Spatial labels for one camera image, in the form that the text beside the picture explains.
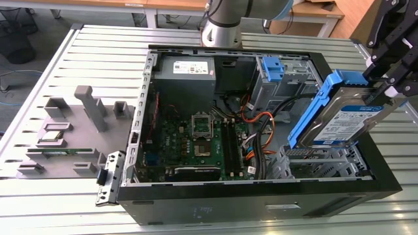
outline trash bin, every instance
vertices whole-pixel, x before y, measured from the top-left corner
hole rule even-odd
[[[38,32],[38,25],[32,16],[35,11],[32,8],[2,7],[0,12],[7,21],[18,21],[20,23],[27,35]]]
[[[16,21],[0,21],[0,54],[16,65],[36,57],[28,37]]]

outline metal bracket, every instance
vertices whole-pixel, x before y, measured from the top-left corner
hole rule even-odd
[[[96,206],[115,206],[118,191],[121,187],[121,179],[123,172],[126,152],[118,151],[108,155],[104,169],[100,170],[98,175],[99,192],[96,198]]]

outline floor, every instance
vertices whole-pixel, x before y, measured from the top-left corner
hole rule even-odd
[[[50,10],[35,9],[35,21],[39,31],[30,35],[31,44],[36,50],[36,59],[24,65],[14,65],[8,63],[6,58],[0,56],[0,74],[15,70],[36,70],[44,71],[50,60],[60,46],[60,43],[68,33],[74,23],[113,25],[113,26],[134,26],[133,15],[130,13],[108,13],[90,11],[62,11],[62,18],[55,20]],[[159,26],[162,28],[197,29],[197,24],[202,17],[178,16],[173,23],[166,23],[165,16],[159,16]],[[143,20],[142,26],[147,26],[147,20]],[[251,33],[265,33],[262,29],[262,20],[243,19],[242,31]],[[10,85],[10,91],[0,93],[0,102],[8,104],[22,104],[38,82],[39,73],[20,72],[12,73],[2,77],[2,83]],[[20,106],[7,106],[0,104],[0,138],[18,114]]]

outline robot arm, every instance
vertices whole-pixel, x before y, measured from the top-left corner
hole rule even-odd
[[[418,94],[418,1],[382,1],[368,47],[373,49],[370,66],[364,76],[382,81],[378,90],[365,99],[368,105],[384,105],[400,93]]]
[[[207,47],[239,47],[242,17],[278,20],[283,18],[294,0],[213,0],[209,22],[202,33]]]
[[[418,1],[382,1],[368,43],[369,68],[364,74],[337,70],[328,77],[289,136],[291,147],[352,146],[406,96],[418,94],[417,23]]]

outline aluminum table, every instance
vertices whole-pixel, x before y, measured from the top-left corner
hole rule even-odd
[[[321,52],[333,69],[364,70],[366,52],[349,40],[242,34],[243,47]],[[72,29],[0,141],[0,179],[14,177],[47,116],[50,97],[78,85],[94,86],[104,104],[137,101],[149,44],[198,46],[199,33],[86,25]],[[139,226],[122,206],[95,207],[95,179],[0,180],[2,234],[418,234],[418,127],[406,105],[372,130],[372,137],[404,187],[396,195],[356,206],[332,218]]]

